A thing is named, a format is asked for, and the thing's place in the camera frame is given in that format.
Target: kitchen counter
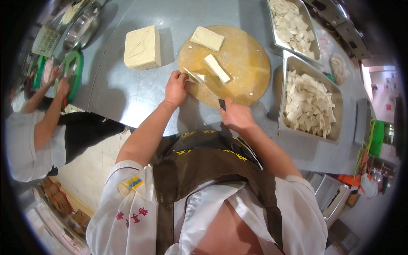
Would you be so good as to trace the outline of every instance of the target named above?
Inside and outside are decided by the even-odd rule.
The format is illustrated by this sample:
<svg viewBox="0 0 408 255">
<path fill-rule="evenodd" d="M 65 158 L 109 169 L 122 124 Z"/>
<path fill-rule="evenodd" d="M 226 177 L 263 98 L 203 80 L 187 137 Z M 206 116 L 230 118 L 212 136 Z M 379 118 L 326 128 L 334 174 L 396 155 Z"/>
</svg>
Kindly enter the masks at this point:
<svg viewBox="0 0 408 255">
<path fill-rule="evenodd" d="M 265 48 L 271 64 L 271 80 L 260 100 L 251 105 L 255 121 L 293 159 L 299 169 L 352 174 L 359 148 L 353 144 L 356 100 L 367 97 L 360 73 L 348 56 L 324 29 L 313 21 L 322 58 L 318 69 L 331 73 L 329 57 L 339 53 L 346 61 L 350 77 L 339 85 L 343 93 L 343 121 L 338 144 L 279 131 L 277 116 L 280 94 L 274 92 L 273 71 L 282 57 L 270 50 L 272 43 L 268 9 L 262 0 L 208 1 L 128 1 L 112 0 L 102 8 L 102 23 L 90 45 L 83 49 L 82 85 L 73 105 L 137 128 L 164 99 L 170 72 L 177 70 L 178 52 L 198 26 L 225 24 L 252 35 Z M 126 33 L 150 25 L 160 33 L 160 68 L 134 71 L 124 65 Z M 62 41 L 55 55 L 63 59 Z M 196 129 L 220 130 L 221 115 L 189 95 L 171 117 L 164 135 Z"/>
</svg>

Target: metal tray of cut tofu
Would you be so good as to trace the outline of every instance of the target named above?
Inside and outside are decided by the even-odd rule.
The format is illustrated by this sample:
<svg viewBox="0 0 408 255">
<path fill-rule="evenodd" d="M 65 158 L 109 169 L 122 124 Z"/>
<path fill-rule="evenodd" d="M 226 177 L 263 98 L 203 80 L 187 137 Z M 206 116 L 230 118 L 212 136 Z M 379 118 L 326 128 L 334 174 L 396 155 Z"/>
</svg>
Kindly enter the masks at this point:
<svg viewBox="0 0 408 255">
<path fill-rule="evenodd" d="M 286 71 L 293 70 L 296 70 L 296 73 L 298 74 L 305 73 L 313 77 L 318 82 L 322 83 L 326 87 L 328 92 L 332 93 L 332 102 L 335 104 L 335 108 L 333 108 L 333 115 L 336 118 L 336 122 L 332 122 L 331 132 L 326 136 L 326 138 L 292 129 L 290 127 L 287 127 L 283 122 L 283 112 L 284 106 L 286 104 Z M 339 88 L 337 88 L 337 86 L 331 80 L 329 80 L 329 78 L 327 78 L 324 74 L 319 72 L 316 68 L 314 68 L 295 54 L 289 51 L 283 51 L 283 63 L 279 65 L 273 73 L 273 86 L 282 89 L 282 97 L 278 117 L 278 129 L 289 131 L 298 135 L 303 135 L 311 139 L 318 139 L 334 144 L 338 143 L 340 137 L 341 122 L 343 119 L 343 94 L 341 93 Z"/>
<path fill-rule="evenodd" d="M 304 54 L 303 52 L 300 52 L 296 49 L 292 49 L 289 45 L 287 45 L 286 43 L 284 43 L 283 41 L 281 41 L 276 33 L 276 27 L 275 27 L 275 20 L 273 19 L 273 14 L 272 14 L 272 10 L 271 10 L 271 4 L 269 2 L 269 0 L 263 0 L 266 2 L 266 6 L 268 7 L 268 13 L 269 13 L 269 18 L 271 20 L 271 26 L 272 26 L 272 36 L 273 36 L 273 43 L 275 45 L 275 48 L 281 48 L 281 49 L 285 49 L 288 50 L 290 52 L 293 52 L 295 54 L 298 54 L 308 60 L 312 60 L 312 61 L 318 61 L 321 58 L 321 53 L 320 53 L 320 47 L 319 47 L 319 40 L 316 36 L 316 32 L 315 29 L 313 28 L 312 25 L 312 18 L 310 17 L 310 13 L 306 8 L 306 5 L 301 1 L 301 0 L 287 0 L 288 2 L 292 2 L 294 3 L 298 8 L 299 8 L 299 13 L 302 15 L 302 20 L 308 25 L 308 27 L 311 29 L 311 31 L 313 32 L 313 35 L 315 37 L 314 41 L 310 42 L 310 48 L 309 50 L 311 52 L 314 53 L 315 58 L 311 58 L 308 55 Z"/>
</svg>

